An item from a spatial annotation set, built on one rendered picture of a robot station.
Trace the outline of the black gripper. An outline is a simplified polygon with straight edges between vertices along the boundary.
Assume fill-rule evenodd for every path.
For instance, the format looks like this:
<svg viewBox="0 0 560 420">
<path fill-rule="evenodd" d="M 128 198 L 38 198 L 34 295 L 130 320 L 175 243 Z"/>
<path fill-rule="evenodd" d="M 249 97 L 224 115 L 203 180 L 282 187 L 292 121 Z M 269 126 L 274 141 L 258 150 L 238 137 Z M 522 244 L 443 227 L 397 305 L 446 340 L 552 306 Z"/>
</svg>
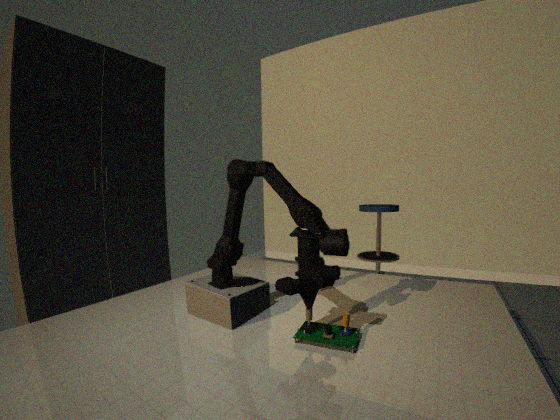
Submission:
<svg viewBox="0 0 560 420">
<path fill-rule="evenodd" d="M 315 256 L 298 255 L 298 257 L 295 257 L 295 261 L 298 261 L 298 271 L 295 272 L 295 276 L 298 276 L 299 279 L 291 277 L 278 279 L 275 283 L 275 289 L 291 296 L 300 293 L 306 308 L 311 309 L 321 288 L 311 280 L 311 276 L 307 276 L 308 270 L 312 266 L 319 265 L 319 262 L 323 261 L 323 257 L 320 257 L 320 254 Z"/>
</svg>

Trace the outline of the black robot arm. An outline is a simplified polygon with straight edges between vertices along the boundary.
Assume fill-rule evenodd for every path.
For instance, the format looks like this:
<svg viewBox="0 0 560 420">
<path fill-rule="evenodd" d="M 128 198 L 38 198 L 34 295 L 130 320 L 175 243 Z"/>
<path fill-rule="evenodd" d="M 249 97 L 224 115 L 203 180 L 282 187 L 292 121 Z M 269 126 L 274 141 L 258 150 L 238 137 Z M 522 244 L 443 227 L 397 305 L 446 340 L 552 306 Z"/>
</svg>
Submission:
<svg viewBox="0 0 560 420">
<path fill-rule="evenodd" d="M 321 250 L 324 255 L 348 256 L 350 240 L 347 229 L 330 229 L 322 218 L 322 211 L 301 196 L 272 162 L 235 159 L 229 163 L 227 170 L 230 190 L 223 235 L 207 261 L 208 267 L 212 268 L 212 282 L 208 282 L 209 285 L 219 289 L 235 285 L 231 266 L 235 266 L 242 255 L 244 244 L 240 243 L 238 234 L 246 190 L 255 176 L 263 176 L 286 203 L 290 215 L 299 226 L 290 234 L 291 237 L 298 237 L 298 255 L 315 256 Z M 311 280 L 320 288 L 332 287 L 335 280 L 339 279 L 340 271 L 338 265 L 325 266 L 323 259 L 319 265 L 309 268 L 307 276 L 311 276 Z"/>
</svg>

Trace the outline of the green circuit board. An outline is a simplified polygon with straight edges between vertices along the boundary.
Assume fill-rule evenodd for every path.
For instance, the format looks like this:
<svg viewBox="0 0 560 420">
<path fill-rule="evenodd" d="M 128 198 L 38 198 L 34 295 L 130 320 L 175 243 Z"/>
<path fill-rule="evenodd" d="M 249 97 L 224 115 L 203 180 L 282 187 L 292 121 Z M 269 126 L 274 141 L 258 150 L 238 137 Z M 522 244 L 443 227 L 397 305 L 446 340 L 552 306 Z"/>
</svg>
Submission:
<svg viewBox="0 0 560 420">
<path fill-rule="evenodd" d="M 296 339 L 300 339 L 316 343 L 347 347 L 351 348 L 352 354 L 354 354 L 360 329 L 348 327 L 349 313 L 343 313 L 343 326 L 311 322 L 312 317 L 312 308 L 306 308 L 307 321 L 304 322 L 302 327 L 300 327 L 297 333 L 293 336 L 294 343 L 296 343 Z"/>
</svg>

